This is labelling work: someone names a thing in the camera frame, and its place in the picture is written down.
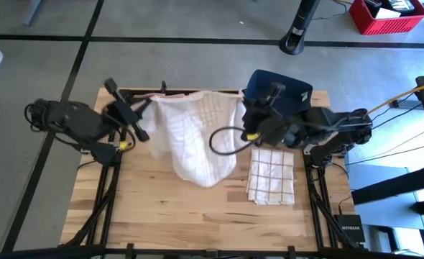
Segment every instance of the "white cloth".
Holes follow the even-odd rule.
[[[245,107],[242,94],[200,91],[178,98],[153,96],[153,102],[143,113],[140,126],[152,132],[152,154],[172,152],[172,164],[177,175],[203,187],[211,187],[227,177],[236,167],[236,155],[213,153],[208,142],[212,132],[220,127],[243,127]],[[226,130],[213,139],[220,152],[235,150],[245,143],[241,132]]]
[[[293,205],[294,155],[283,150],[254,148],[247,183],[250,201],[258,205]]]

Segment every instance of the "checkered towel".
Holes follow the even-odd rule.
[[[249,200],[258,205],[293,205],[293,158],[292,153],[283,150],[253,149],[247,184]]]

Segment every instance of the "gray floor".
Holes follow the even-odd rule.
[[[28,1],[0,0],[0,34],[84,35],[96,2],[45,0],[27,28],[21,23]],[[107,0],[94,35],[275,40],[287,30],[298,2]],[[316,16],[339,12],[341,6],[322,0]],[[363,36],[346,14],[314,21],[307,40],[424,43],[424,20],[408,34]],[[79,44],[0,40],[0,243],[43,138],[29,131],[23,108],[37,98],[58,99]],[[336,111],[370,109],[415,86],[415,78],[424,75],[424,50],[307,47],[301,55],[289,56],[272,46],[92,42],[70,99],[92,106],[110,76],[124,87],[158,87],[166,80],[171,88],[238,89],[256,69],[328,90]],[[409,114],[374,132],[368,145],[351,152],[350,161],[386,151],[423,130],[424,114]],[[53,145],[16,249],[57,244],[79,159],[69,147]]]

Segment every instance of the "red crate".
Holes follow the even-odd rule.
[[[410,0],[415,7],[411,17],[375,19],[364,0],[354,0],[349,9],[357,29],[362,35],[378,35],[397,32],[409,32],[424,18],[424,6],[419,0]]]

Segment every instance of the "wooden tabletop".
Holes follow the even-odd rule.
[[[101,111],[110,101],[112,97],[101,88],[95,110]],[[311,104],[330,106],[327,92],[314,91]],[[107,247],[134,243],[141,249],[287,250],[293,245],[298,251],[317,250],[300,150],[291,150],[295,205],[257,206],[246,194],[250,148],[238,154],[229,177],[203,188],[177,177],[170,155],[152,158],[148,147],[148,142],[138,142],[123,155]],[[81,162],[90,160],[83,156]],[[344,166],[342,160],[335,162]],[[71,239],[91,215],[100,172],[97,163],[78,171],[61,243]],[[338,214],[338,203],[351,195],[348,178],[336,166],[328,167],[325,177],[333,214]],[[344,201],[341,209],[353,214],[352,200]],[[319,214],[324,244],[329,246],[326,221]]]

